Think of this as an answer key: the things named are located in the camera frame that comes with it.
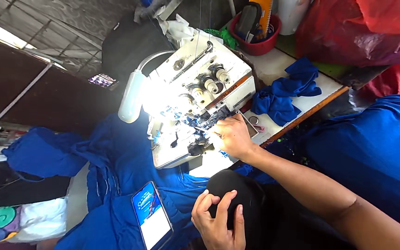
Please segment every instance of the white table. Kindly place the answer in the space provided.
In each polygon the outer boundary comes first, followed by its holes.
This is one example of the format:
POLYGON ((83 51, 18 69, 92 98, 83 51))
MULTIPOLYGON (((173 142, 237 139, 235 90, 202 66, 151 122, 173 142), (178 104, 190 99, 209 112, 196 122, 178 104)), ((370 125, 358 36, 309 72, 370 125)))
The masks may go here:
MULTIPOLYGON (((285 69, 294 63, 296 59, 285 54, 284 52, 274 48, 269 53, 262 56, 249 56, 249 60, 254 64, 256 72, 260 80, 265 84, 270 85, 274 80, 279 77, 286 77, 288 74, 285 69)), ((319 73, 316 78, 317 86, 322 90, 322 94, 315 97, 292 97, 292 104, 299 108, 302 112, 296 119, 287 123, 285 126, 280 127, 267 114, 256 115, 251 111, 247 111, 244 115, 249 118, 256 116, 259 119, 258 125, 265 127, 265 132, 256 135, 253 142, 259 145, 266 145, 273 142, 278 137, 286 133, 289 129, 302 122, 304 119, 318 111, 331 100, 345 92, 348 88, 335 82, 332 78, 319 73)), ((200 159, 194 159, 189 162, 190 168, 198 166, 200 159)), ((237 159, 232 157, 224 157, 219 152, 207 152, 203 155, 203 162, 199 167, 192 169, 189 174, 196 177, 211 177, 222 169, 230 167, 237 162, 237 159)))

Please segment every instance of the person's right hand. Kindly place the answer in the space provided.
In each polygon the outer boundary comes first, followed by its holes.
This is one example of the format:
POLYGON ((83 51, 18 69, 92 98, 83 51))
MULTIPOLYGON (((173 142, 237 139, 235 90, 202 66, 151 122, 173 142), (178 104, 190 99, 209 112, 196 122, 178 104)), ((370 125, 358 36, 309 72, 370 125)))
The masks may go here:
POLYGON ((209 131, 222 135, 221 139, 214 134, 211 136, 215 147, 242 161, 259 147, 251 141, 248 127, 241 114, 218 121, 209 131))
POLYGON ((191 221, 198 229, 208 250, 244 250, 245 222, 243 206, 238 205, 234 212, 234 230, 228 230, 228 208, 231 200, 237 195, 236 190, 227 192, 223 198, 209 194, 205 190, 197 197, 192 209, 191 221), (208 209, 212 204, 218 204, 215 219, 211 217, 208 209))

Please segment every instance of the red plastic bag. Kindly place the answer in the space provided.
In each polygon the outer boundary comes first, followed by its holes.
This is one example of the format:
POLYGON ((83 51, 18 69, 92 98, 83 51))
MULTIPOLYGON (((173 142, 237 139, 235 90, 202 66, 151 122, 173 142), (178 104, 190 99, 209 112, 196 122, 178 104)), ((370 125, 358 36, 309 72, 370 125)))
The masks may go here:
POLYGON ((315 0, 296 31, 296 49, 297 57, 325 63, 400 64, 400 34, 370 31, 355 0, 315 0))
POLYGON ((400 0, 356 0, 370 31, 400 34, 400 0))
POLYGON ((400 94, 400 64, 391 66, 359 91, 369 100, 400 94))

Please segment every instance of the wooden table edge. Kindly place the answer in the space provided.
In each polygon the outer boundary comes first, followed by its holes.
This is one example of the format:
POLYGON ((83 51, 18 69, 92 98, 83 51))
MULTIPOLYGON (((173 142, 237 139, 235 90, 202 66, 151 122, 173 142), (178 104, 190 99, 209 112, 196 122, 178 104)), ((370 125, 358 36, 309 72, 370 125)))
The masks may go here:
POLYGON ((306 118, 310 117, 314 113, 316 113, 318 110, 320 110, 322 107, 327 105, 329 102, 332 100, 336 99, 336 97, 340 96, 343 94, 345 91, 347 91, 349 87, 342 86, 338 90, 336 90, 334 93, 330 94, 327 98, 323 99, 320 103, 318 103, 316 106, 312 107, 310 110, 305 112, 303 115, 299 116, 297 119, 295 119, 292 123, 288 124, 285 128, 283 128, 281 131, 277 132, 273 136, 271 136, 269 139, 267 139, 264 143, 260 144, 260 147, 265 148, 268 146, 270 143, 273 143, 275 140, 279 139, 282 135, 284 135, 286 132, 288 132, 290 129, 296 127, 299 123, 303 122, 306 118))

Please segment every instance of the red container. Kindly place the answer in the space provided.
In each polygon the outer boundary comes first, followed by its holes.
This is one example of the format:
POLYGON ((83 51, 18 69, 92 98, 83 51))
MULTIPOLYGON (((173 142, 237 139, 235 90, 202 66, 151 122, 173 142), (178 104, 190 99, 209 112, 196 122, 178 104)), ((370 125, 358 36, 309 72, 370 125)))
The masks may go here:
POLYGON ((264 55, 270 52, 274 48, 275 41, 277 40, 277 36, 279 35, 279 31, 281 30, 282 26, 282 22, 278 16, 271 15, 271 18, 269 20, 269 23, 272 24, 272 26, 274 27, 275 30, 274 34, 267 40, 256 44, 247 43, 234 33, 234 28, 236 27, 236 24, 239 21, 239 19, 240 19, 240 14, 236 15, 234 20, 232 20, 231 25, 229 26, 229 32, 239 42, 239 48, 241 48, 243 51, 252 56, 264 55))

